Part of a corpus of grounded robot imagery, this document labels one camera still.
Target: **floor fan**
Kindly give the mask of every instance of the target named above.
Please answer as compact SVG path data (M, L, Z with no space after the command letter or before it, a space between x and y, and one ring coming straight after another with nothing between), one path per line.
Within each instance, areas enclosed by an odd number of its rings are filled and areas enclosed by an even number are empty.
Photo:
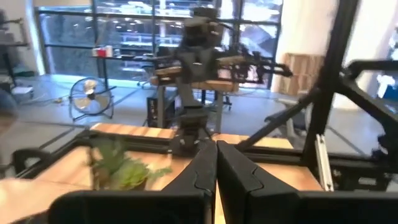
M70 90L69 115L73 121L85 116L98 116L103 114L109 119L113 117L113 96L111 90L98 78L84 78L77 81ZM73 110L81 115L74 116Z

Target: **window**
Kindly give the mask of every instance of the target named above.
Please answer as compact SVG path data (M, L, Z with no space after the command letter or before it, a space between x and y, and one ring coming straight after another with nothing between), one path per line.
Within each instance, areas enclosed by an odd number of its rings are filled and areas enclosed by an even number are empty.
M245 0L242 19L279 22L282 0Z
M179 0L157 0L155 2L155 15L190 17L190 10L193 7L214 7L213 1L179 1Z
M91 56L95 45L112 45L123 55L142 57L151 57L148 54L158 46L177 47L183 21L193 7L218 7L221 21L240 30L240 36L232 38L232 32L225 29L222 45L241 42L250 51L275 60L282 0L94 0L97 15L93 15L91 0L83 1L87 4L41 6L37 11L50 73L102 73L101 61ZM107 60L106 67L110 78L141 80L152 64ZM259 80L255 72L253 82Z
M393 60L398 60L398 28L392 34L389 41L390 51L388 57Z
M101 17L98 30L99 44L152 52L152 20Z
M182 38L182 21L156 21L156 44L177 47Z
M50 72L62 75L98 76L96 60L91 49L47 47Z
M93 21L85 16L41 14L46 44L94 45Z
M97 12L124 15L152 15L150 0L96 0Z
M275 26L249 25L240 26L241 42L250 51L258 51L263 57L275 56L275 46L277 44L277 28Z

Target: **red cup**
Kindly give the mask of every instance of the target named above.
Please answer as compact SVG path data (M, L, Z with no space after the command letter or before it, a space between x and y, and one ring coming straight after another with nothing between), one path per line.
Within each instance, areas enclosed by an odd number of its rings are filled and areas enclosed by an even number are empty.
M97 57L106 57L106 50L98 49L97 50Z

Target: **workbench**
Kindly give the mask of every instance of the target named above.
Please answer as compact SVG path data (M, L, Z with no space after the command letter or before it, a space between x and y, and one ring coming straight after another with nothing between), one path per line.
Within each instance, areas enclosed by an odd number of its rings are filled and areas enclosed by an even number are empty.
M150 78L151 85L158 85L157 77ZM167 86L175 86L175 85L161 85L158 86L157 89L157 119L158 119L158 127L164 127L164 116L161 108L164 108L164 98L165 98L165 89ZM216 102L216 125L215 132L221 133L221 118L223 115L223 94L224 93L236 93L239 91L239 84L233 83L230 81L221 81L221 80L208 80L205 82L195 82L192 83L192 88L198 90L214 90L217 94L217 102Z
M174 137L174 129L160 129L128 126L123 124L98 123L92 130L111 134L147 136L164 139ZM234 134L215 134L214 140L224 140L231 144L246 139L247 136ZM279 147L280 150L293 150L287 139L263 138L257 146ZM74 190L86 190L91 187L90 168L87 166L87 147L77 146L34 180L0 180L0 223L7 223L23 217L43 212L58 197ZM132 152L127 154L141 158L150 169L170 166L172 172L154 182L148 182L146 190L162 190L184 170L191 159L175 158L171 154L153 154ZM258 164L264 170L298 190L322 190L311 172L306 167L278 164ZM225 223L220 195L216 194L216 224Z

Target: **metal bracket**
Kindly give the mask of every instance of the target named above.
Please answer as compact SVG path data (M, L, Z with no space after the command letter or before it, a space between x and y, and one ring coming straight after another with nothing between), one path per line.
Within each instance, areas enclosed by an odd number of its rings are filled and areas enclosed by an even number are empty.
M333 179L331 178L329 157L324 135L317 134L315 148L317 150L318 171L321 186L325 191L332 192L334 191L334 186Z

